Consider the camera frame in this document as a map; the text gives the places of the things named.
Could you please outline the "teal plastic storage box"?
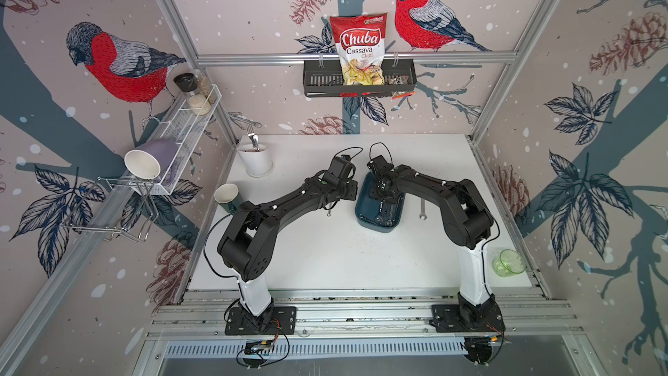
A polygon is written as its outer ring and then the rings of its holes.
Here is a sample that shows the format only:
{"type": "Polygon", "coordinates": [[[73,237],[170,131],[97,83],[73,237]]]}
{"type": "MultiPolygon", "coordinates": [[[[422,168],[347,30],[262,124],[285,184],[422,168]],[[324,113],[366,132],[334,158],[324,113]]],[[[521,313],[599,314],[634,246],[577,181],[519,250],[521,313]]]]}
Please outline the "teal plastic storage box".
{"type": "Polygon", "coordinates": [[[365,176],[365,180],[358,192],[355,206],[355,216],[360,226],[379,233],[390,233],[400,223],[405,203],[405,194],[402,193],[398,202],[385,202],[372,198],[372,192],[376,190],[377,180],[371,172],[365,176]]]}

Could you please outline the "small silver wrench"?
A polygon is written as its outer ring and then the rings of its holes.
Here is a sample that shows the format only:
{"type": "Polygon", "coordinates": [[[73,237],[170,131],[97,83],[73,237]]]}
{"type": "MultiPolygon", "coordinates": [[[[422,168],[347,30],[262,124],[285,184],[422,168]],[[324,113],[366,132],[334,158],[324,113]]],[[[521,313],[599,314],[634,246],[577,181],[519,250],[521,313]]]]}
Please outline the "small silver wrench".
{"type": "Polygon", "coordinates": [[[419,214],[419,218],[420,218],[421,220],[426,220],[426,219],[427,219],[427,215],[426,215],[426,201],[425,201],[423,198],[421,198],[421,200],[420,200],[420,214],[419,214]]]}

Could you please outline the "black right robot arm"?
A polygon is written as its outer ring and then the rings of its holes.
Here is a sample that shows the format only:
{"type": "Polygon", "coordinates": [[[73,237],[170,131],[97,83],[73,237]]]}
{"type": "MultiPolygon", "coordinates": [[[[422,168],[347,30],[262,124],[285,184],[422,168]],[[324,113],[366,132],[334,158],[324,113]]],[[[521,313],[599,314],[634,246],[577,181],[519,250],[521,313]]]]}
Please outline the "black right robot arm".
{"type": "Polygon", "coordinates": [[[495,219],[476,185],[469,179],[434,178],[408,165],[391,165],[381,157],[367,167],[377,181],[378,199],[393,202],[405,193],[438,207],[445,235],[459,248],[459,296],[471,306],[488,302],[492,290],[486,283],[484,245],[495,219]]]}

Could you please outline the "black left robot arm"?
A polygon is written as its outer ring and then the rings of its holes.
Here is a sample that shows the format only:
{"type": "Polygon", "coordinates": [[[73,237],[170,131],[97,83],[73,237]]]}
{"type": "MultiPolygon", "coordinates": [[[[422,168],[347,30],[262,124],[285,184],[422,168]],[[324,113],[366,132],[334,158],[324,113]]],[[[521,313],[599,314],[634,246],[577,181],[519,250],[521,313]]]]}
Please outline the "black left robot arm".
{"type": "Polygon", "coordinates": [[[287,195],[255,205],[245,202],[236,212],[217,245],[217,253],[233,271],[240,293],[240,304],[247,316],[269,321],[273,297],[264,272],[271,264],[278,234],[302,216],[321,209],[332,209],[340,200],[355,200],[358,182],[353,165],[329,168],[304,180],[287,195]]]}

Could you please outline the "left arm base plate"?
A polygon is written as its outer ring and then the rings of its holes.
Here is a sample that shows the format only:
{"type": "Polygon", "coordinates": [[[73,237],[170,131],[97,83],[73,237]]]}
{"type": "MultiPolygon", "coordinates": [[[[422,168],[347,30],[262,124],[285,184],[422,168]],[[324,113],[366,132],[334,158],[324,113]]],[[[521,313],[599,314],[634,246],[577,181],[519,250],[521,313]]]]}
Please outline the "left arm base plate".
{"type": "Polygon", "coordinates": [[[295,332],[297,308],[294,306],[270,305],[261,315],[254,316],[243,308],[233,306],[227,313],[224,334],[237,335],[264,335],[285,334],[295,332]]]}

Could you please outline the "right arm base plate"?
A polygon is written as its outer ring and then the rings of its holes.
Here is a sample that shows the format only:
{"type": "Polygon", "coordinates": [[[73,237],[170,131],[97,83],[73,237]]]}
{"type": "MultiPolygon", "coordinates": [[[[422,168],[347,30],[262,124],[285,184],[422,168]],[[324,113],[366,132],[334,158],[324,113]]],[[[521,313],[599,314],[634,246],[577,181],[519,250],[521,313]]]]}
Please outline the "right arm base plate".
{"type": "Polygon", "coordinates": [[[462,332],[506,331],[506,324],[498,303],[490,298],[480,306],[473,306],[465,299],[461,303],[433,305],[430,324],[437,332],[462,334],[462,332]]]}

